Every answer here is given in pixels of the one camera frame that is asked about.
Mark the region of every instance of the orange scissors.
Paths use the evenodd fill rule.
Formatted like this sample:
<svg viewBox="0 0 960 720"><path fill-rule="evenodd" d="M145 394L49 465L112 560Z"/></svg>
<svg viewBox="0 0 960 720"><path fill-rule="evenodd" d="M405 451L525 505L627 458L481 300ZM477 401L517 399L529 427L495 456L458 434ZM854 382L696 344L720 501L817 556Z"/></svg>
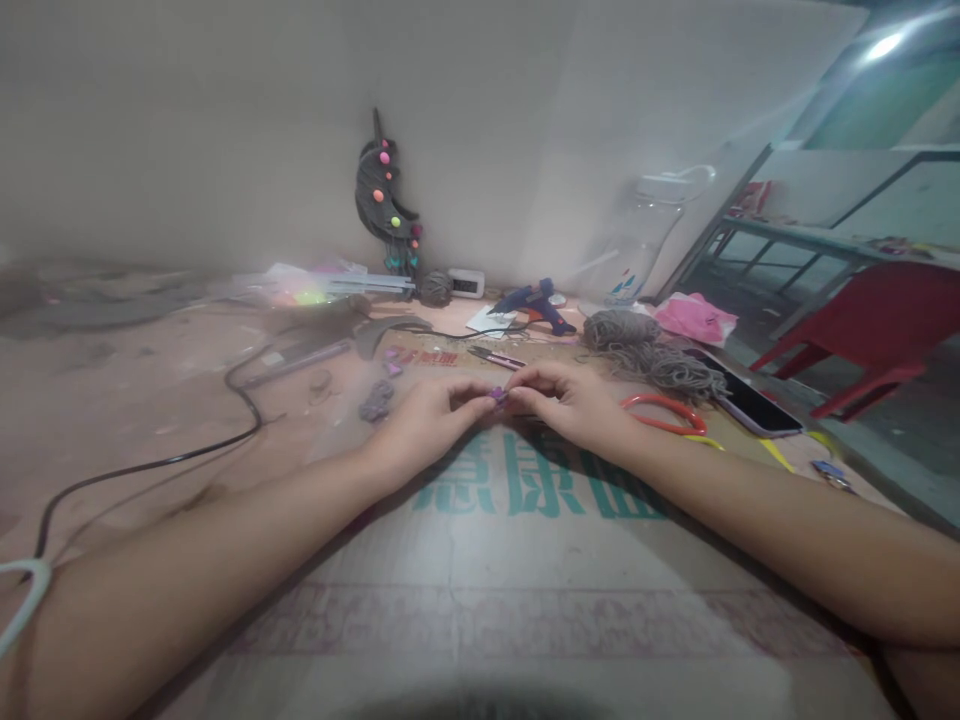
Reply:
<svg viewBox="0 0 960 720"><path fill-rule="evenodd" d="M672 432L676 435L706 435L707 434L707 424L703 419L697 415L693 410L681 405L676 400L671 400L668 397L663 395L634 395L628 397L625 400L620 402L620 407L629 412L629 409L634 405L659 405L660 407L666 408L674 415L678 415L687 422L690 423L692 427L684 427L682 425L670 425L669 423L662 422L661 420L654 420L653 418L640 417L639 415L633 415L633 419L642 422L644 425L652 425L653 427L658 427L661 430L666 430L667 432Z"/></svg>

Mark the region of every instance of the gray yarn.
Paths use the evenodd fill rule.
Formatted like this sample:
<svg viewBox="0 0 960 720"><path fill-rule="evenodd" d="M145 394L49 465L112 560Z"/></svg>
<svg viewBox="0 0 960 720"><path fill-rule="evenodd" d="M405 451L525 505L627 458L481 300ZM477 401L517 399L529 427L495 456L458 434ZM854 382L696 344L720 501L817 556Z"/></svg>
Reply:
<svg viewBox="0 0 960 720"><path fill-rule="evenodd" d="M420 302L427 307L446 307L453 292L453 278L443 270L434 270L420 283Z"/></svg>
<svg viewBox="0 0 960 720"><path fill-rule="evenodd" d="M614 375L648 382L694 405L727 395L723 373L659 341L660 323L626 310L601 310L583 325L583 344L613 361Z"/></svg>

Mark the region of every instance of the glue gun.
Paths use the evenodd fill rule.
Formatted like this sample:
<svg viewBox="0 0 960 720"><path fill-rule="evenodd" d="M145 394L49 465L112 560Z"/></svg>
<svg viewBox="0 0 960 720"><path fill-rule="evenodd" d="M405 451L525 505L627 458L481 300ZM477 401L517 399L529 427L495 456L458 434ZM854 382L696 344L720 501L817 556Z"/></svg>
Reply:
<svg viewBox="0 0 960 720"><path fill-rule="evenodd" d="M530 314L530 322L540 319L549 320L553 326L554 335L558 337L575 335L577 329L564 320L556 308L550 304L551 295L553 295L553 280L544 278L537 285L527 285L506 295L487 315L513 312L524 308Z"/></svg>

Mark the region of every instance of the purple clay piece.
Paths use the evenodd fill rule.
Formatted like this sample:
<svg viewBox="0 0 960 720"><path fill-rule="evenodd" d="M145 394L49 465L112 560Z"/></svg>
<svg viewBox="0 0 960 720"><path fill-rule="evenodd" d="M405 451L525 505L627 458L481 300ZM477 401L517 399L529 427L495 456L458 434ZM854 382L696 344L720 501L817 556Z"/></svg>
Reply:
<svg viewBox="0 0 960 720"><path fill-rule="evenodd" d="M499 385L487 393L487 395L497 401L498 409L502 408L507 403L507 392Z"/></svg>
<svg viewBox="0 0 960 720"><path fill-rule="evenodd" d="M387 403L393 397L393 383L389 380L377 380L370 388L370 395L360 405L360 419L369 423L383 420L390 411Z"/></svg>

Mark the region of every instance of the black cable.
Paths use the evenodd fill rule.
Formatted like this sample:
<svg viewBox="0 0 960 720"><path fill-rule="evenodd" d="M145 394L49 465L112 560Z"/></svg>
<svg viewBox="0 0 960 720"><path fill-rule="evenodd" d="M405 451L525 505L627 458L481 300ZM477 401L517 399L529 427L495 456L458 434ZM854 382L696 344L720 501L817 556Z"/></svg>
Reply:
<svg viewBox="0 0 960 720"><path fill-rule="evenodd" d="M233 380L234 374L238 370L252 363L258 357L263 355L267 350L269 350L270 347L271 345L266 345L262 347L255 355L248 357L246 360L238 363L237 365L234 365L232 368L230 368L227 371L226 375L223 376L224 384L230 390L232 390L233 392L235 392L237 395L240 396L243 402L246 403L247 408L249 408L250 413L253 415L252 428L250 428L249 430L246 430L245 432L240 433L239 435L234 435L232 438L228 438L227 440L221 440L220 442L214 443L213 445L207 445L206 447L202 447L199 450L191 450L190 452L184 453L183 455L176 455L174 457L165 458L164 460L154 460L153 462L144 463L143 465L134 465L133 467L123 468L121 470L112 470L108 473L97 475L96 477L87 478L86 480L81 480L78 483L74 483L70 487L64 488L63 490L58 492L56 495L54 495L52 498L50 498L50 500L47 501L46 507L43 508L43 516L40 518L40 530L37 533L37 546L36 546L36 549L33 551L33 556L38 560L43 557L43 553L46 552L46 549L47 549L47 539L50 535L50 523L53 520L53 511L57 509L57 505L60 504L60 501L63 500L68 495L70 495L71 493L74 493L77 490L80 490L82 488L94 485L98 482L102 482L104 480L111 480L115 477L120 477L121 475L131 475L133 473L142 472L144 470L153 470L154 468L158 468L158 467L174 465L176 463L183 462L184 460L192 460L195 457L200 457L201 455L206 455L208 453L216 452L217 450L225 448L229 445L234 445L238 442L241 442L242 440L246 440L248 437L255 435L260 430L260 428L263 427L263 417L260 415L260 411L257 409L256 404L254 404L250 396L247 395L246 391L243 388L237 385L234 385L232 380Z"/></svg>
<svg viewBox="0 0 960 720"><path fill-rule="evenodd" d="M442 333L437 330L429 330L425 327L415 326L415 327L394 327L394 330L400 330L402 332L413 333L414 335L434 335L436 337L447 338L448 340L466 340L467 338L477 337L478 335L489 335L490 333L500 332L504 335L518 335L525 333L527 328L538 322L547 322L544 319L540 320L531 320L528 323L523 325L511 325L510 327L505 328L493 328L491 330L478 330L477 332L467 333L466 335L448 335L447 333Z"/></svg>

